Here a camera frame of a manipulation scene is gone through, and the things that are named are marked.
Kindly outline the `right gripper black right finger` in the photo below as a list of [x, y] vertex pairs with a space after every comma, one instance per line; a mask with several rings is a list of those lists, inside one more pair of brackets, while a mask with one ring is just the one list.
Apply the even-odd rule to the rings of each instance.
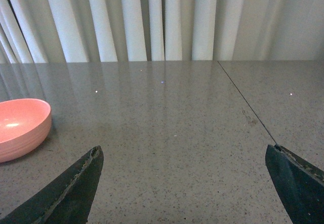
[[268, 145], [265, 163], [292, 223], [323, 223], [323, 171], [280, 145]]

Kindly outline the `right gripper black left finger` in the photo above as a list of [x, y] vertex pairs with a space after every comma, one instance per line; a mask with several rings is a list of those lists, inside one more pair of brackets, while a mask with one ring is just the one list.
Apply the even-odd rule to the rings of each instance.
[[95, 146], [1, 223], [87, 223], [103, 162]]

